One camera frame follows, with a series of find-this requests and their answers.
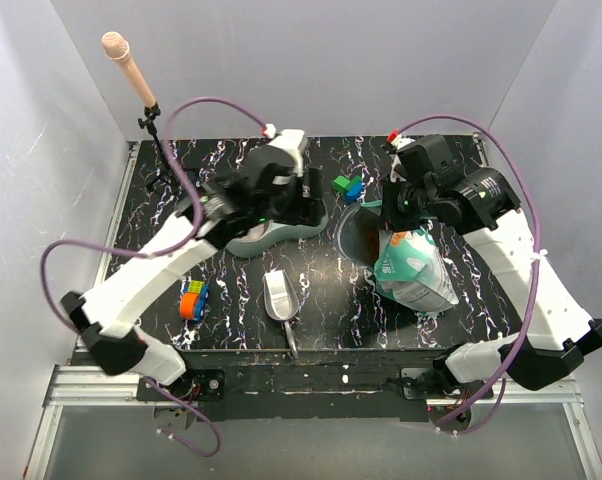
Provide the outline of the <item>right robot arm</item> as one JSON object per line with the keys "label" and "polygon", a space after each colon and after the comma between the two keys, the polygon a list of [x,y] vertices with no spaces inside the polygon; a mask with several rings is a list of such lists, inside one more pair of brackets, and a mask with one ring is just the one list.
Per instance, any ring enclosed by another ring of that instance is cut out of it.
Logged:
{"label": "right robot arm", "polygon": [[401,166],[397,177],[381,182],[381,227],[399,232],[429,220],[452,227],[487,264],[523,323],[517,334],[449,348],[413,387],[456,397],[470,383],[487,381],[512,355],[506,375],[536,391],[602,347],[602,319],[582,308],[535,252],[521,202],[504,175],[491,167],[465,173],[438,134],[412,140],[393,132],[387,142]]}

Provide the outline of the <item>green pet food bag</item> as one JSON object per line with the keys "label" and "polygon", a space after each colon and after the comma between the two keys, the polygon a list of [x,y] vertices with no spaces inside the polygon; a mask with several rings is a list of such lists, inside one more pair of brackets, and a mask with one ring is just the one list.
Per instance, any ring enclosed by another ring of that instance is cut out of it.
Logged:
{"label": "green pet food bag", "polygon": [[345,208],[335,228],[340,254],[371,271],[377,292],[416,312],[439,314],[458,304],[434,239],[423,228],[386,232],[378,201]]}

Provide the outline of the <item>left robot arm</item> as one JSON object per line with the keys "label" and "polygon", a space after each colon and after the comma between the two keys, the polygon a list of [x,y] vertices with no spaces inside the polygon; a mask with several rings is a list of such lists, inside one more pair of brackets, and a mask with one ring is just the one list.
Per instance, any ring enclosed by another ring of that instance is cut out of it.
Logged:
{"label": "left robot arm", "polygon": [[255,257],[273,245],[319,234],[327,222],[320,173],[303,166],[305,147],[282,137],[250,152],[239,171],[203,184],[205,201],[183,201],[163,227],[115,274],[61,304],[92,359],[109,376],[153,379],[174,400],[194,377],[178,350],[144,332],[136,320],[195,265],[223,249]]}

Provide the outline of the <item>metal food scoop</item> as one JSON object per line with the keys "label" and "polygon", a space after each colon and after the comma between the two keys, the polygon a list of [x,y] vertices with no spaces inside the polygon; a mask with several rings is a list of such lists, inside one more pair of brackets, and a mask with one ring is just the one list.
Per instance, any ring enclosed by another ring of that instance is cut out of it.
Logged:
{"label": "metal food scoop", "polygon": [[290,354],[297,360],[299,350],[291,322],[298,314],[300,304],[292,283],[284,270],[272,270],[264,274],[263,287],[266,313],[282,325]]}

